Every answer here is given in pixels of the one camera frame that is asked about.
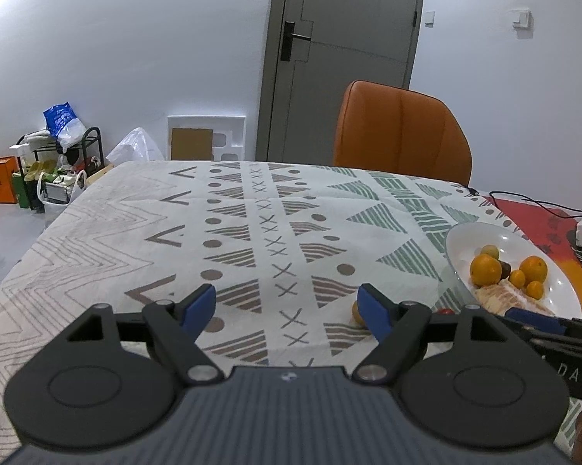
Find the wall light switch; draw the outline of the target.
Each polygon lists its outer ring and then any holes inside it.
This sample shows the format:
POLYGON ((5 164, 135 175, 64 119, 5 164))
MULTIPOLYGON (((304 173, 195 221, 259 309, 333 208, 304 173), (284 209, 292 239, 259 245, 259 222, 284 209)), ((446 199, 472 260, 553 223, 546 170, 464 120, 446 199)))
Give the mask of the wall light switch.
POLYGON ((530 9, 512 10, 512 26, 515 29, 530 29, 532 26, 532 12, 530 9))

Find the small yellow orange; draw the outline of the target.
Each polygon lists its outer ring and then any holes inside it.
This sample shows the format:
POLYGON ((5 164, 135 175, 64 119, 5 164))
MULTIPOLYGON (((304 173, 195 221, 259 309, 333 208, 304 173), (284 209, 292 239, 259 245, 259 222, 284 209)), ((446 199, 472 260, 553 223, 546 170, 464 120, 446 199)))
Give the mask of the small yellow orange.
POLYGON ((508 281, 513 287, 523 289, 526 285, 526 276, 522 270, 514 270, 509 273, 508 281))

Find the orange leather chair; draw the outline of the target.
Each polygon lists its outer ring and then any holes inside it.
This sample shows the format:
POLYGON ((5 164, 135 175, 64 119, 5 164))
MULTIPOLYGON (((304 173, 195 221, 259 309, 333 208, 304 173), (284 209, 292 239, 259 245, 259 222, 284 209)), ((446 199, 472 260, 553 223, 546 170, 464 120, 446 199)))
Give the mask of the orange leather chair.
POLYGON ((416 91, 356 80, 340 107, 333 164, 466 186, 473 160, 446 104, 416 91))

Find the orange in plate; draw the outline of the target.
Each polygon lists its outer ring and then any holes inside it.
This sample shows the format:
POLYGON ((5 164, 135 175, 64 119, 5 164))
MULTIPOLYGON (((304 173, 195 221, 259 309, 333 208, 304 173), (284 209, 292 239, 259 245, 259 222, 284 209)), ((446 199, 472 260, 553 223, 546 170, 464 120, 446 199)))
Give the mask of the orange in plate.
POLYGON ((519 270, 525 276, 526 283, 537 281, 545 283, 548 274, 548 267, 542 257, 530 255, 519 265, 519 270))

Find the tiny orange kumquat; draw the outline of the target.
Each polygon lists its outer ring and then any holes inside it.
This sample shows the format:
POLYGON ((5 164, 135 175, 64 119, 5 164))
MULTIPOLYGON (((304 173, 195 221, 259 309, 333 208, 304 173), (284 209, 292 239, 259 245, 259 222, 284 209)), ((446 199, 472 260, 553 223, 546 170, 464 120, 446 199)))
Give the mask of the tiny orange kumquat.
POLYGON ((540 300, 544 296, 544 284, 541 281, 533 280, 525 288, 525 294, 535 300, 540 300))

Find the dark red plum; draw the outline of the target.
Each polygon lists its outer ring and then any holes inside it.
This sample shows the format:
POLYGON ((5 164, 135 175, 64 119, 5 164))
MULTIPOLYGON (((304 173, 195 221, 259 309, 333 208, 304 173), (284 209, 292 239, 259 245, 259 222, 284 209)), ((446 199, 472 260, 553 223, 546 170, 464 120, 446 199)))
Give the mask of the dark red plum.
POLYGON ((511 275, 511 265, 507 262, 500 262, 501 265, 501 279, 507 279, 511 275))

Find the peeled pomelo segment large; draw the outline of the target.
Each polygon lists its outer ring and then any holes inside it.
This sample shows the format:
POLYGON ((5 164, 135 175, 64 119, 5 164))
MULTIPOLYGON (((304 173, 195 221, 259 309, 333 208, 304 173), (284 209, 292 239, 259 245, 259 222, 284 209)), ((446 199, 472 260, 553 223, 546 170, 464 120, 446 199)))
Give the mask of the peeled pomelo segment large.
POLYGON ((511 308, 526 309, 526 299, 506 282, 479 288, 475 297, 486 311, 497 315, 504 315, 511 308))

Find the green-brown kiwi fruit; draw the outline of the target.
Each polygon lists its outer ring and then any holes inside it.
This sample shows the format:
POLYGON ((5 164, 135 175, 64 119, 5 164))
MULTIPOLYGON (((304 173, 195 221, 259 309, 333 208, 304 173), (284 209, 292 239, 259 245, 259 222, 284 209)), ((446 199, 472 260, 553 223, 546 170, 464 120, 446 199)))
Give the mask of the green-brown kiwi fruit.
POLYGON ((352 316, 359 326, 363 327, 364 329, 366 328, 366 322, 364 321, 359 312, 359 306, 357 301, 354 301, 352 304, 352 316))

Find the yellow-green round fruit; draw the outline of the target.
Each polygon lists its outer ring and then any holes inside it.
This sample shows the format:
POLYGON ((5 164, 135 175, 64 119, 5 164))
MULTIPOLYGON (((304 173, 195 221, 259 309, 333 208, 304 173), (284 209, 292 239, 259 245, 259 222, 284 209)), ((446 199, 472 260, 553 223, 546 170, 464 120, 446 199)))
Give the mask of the yellow-green round fruit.
POLYGON ((484 255, 489 255, 490 257, 493 257, 495 259, 498 259, 500 255, 499 249, 494 245, 485 245, 481 249, 480 253, 484 255))

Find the peeled pomelo segment small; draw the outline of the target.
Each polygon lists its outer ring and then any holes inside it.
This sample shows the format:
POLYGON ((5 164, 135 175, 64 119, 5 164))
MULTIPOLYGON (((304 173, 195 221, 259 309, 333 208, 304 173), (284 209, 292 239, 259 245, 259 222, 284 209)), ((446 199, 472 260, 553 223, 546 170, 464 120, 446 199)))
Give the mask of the peeled pomelo segment small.
POLYGON ((554 313, 549 308, 547 308, 545 305, 542 305, 542 303, 535 299, 524 298, 521 300, 521 305, 526 309, 526 311, 545 316, 554 316, 554 313))

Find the large orange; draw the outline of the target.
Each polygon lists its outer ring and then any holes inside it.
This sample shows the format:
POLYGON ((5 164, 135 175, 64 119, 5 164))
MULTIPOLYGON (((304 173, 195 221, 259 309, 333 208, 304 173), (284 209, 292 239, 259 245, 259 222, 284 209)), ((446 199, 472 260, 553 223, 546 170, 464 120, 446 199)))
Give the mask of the large orange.
POLYGON ((479 288, 492 286, 501 280, 502 265, 493 256, 481 253, 470 264, 471 283, 479 288))

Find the small wall switch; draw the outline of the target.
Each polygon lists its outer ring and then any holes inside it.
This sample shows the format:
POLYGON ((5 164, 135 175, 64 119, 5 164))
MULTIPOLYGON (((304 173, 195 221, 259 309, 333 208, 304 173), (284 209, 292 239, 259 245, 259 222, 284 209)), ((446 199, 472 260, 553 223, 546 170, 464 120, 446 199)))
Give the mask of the small wall switch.
POLYGON ((435 12, 433 10, 428 10, 423 15, 423 22, 425 26, 433 26, 435 23, 435 12))

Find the black metal rack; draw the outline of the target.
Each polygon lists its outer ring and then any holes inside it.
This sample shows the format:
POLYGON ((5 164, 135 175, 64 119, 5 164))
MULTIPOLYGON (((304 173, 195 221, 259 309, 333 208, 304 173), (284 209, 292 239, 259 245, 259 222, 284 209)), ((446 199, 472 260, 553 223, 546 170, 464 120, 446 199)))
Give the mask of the black metal rack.
POLYGON ((44 206, 36 196, 36 182, 42 172, 88 176, 106 165, 102 134, 97 127, 86 129, 81 142, 64 151, 47 129, 24 134, 10 147, 15 157, 16 171, 26 185, 30 210, 41 212, 44 206))

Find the white foam packaging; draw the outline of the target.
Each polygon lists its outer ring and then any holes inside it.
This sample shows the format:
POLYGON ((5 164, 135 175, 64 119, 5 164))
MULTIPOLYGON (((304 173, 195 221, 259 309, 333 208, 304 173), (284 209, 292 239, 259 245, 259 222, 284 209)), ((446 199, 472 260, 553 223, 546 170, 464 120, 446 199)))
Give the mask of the white foam packaging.
POLYGON ((213 131, 212 161, 242 161, 245 158, 245 118, 229 115, 168 115, 169 155, 172 128, 205 128, 213 131))

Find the grey door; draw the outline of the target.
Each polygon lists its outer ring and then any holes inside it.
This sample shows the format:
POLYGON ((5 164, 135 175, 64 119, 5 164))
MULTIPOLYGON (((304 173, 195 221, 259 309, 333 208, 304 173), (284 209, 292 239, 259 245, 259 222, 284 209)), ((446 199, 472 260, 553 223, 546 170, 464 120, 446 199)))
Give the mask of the grey door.
POLYGON ((423 0, 271 0, 257 119, 260 161, 330 164, 344 92, 366 80, 406 88, 423 0), (279 60, 285 21, 298 34, 279 60))

